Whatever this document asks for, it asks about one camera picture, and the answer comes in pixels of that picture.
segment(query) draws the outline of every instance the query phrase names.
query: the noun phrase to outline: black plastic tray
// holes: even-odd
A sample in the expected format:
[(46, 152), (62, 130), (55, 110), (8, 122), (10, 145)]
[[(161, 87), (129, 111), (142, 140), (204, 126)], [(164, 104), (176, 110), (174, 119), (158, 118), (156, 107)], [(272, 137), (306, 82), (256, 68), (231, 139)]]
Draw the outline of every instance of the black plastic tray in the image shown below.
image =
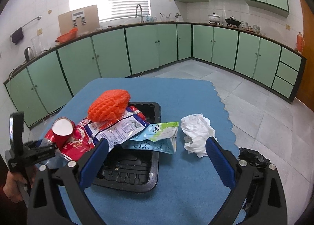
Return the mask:
[[(161, 122), (161, 107), (154, 102), (130, 102), (146, 117), (147, 122)], [(100, 168), (94, 184), (123, 191), (148, 192), (158, 181), (159, 152), (125, 150), (115, 146)]]

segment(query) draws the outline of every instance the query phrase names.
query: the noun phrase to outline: cutting board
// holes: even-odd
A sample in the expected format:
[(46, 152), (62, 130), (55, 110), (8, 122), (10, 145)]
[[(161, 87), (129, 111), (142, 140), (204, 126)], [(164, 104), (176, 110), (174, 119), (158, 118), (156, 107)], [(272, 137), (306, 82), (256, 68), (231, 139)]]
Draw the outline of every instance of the cutting board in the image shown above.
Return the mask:
[(72, 13), (79, 12), (84, 10), (86, 24), (82, 24), (82, 18), (76, 18), (78, 34), (82, 35), (85, 33), (92, 33), (95, 29), (99, 28), (99, 19), (98, 19), (98, 9), (97, 5), (79, 8), (73, 11), (66, 12), (58, 16), (59, 19), (59, 28), (61, 35), (68, 33), (73, 29)]

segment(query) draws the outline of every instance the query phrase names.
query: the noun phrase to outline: orange bottle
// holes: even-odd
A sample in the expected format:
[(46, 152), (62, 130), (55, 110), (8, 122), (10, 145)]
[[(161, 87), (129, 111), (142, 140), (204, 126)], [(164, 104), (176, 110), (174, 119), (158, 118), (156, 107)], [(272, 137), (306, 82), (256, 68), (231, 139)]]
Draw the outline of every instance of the orange bottle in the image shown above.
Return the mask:
[(303, 47), (304, 47), (304, 39), (302, 37), (301, 32), (296, 37), (296, 49), (302, 53), (303, 52)]

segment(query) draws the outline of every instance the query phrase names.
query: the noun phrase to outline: faucet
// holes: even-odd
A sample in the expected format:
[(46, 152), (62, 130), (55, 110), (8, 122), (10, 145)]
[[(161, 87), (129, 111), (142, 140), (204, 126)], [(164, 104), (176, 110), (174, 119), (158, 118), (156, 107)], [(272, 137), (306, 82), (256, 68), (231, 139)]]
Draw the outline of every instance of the faucet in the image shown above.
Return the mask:
[(134, 17), (135, 17), (135, 18), (137, 17), (137, 8), (138, 8), (138, 6), (139, 6), (139, 8), (141, 9), (141, 23), (144, 23), (142, 7), (141, 7), (140, 4), (137, 4), (137, 5), (136, 5), (136, 12), (135, 12)]

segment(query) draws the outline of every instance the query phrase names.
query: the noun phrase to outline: blue tablecloth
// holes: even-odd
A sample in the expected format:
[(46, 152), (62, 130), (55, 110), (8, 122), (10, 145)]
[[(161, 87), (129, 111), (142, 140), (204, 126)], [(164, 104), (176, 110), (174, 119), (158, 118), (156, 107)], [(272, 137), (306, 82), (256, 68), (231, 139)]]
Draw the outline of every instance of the blue tablecloth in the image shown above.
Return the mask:
[[(171, 78), (99, 78), (91, 81), (59, 112), (78, 123), (90, 104), (104, 91), (125, 89), (131, 101), (157, 102), (161, 122), (181, 122), (189, 114), (210, 119), (219, 144), (238, 157), (232, 123), (220, 97), (209, 81)], [(92, 185), (87, 197), (107, 225), (205, 225), (219, 210), (230, 189), (225, 187), (208, 157), (198, 158), (184, 149), (184, 134), (178, 131), (175, 155), (160, 154), (159, 177), (150, 192), (135, 194)], [(73, 222), (80, 224), (66, 191), (62, 197)], [(237, 221), (243, 220), (241, 211)]]

